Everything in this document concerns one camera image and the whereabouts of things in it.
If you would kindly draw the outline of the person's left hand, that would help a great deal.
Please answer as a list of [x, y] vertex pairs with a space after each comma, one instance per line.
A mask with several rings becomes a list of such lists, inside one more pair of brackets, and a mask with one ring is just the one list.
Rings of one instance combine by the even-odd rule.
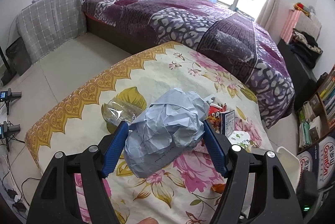
[[147, 217], [139, 221], [137, 224], [158, 224], [158, 221], [154, 219], [153, 217]]

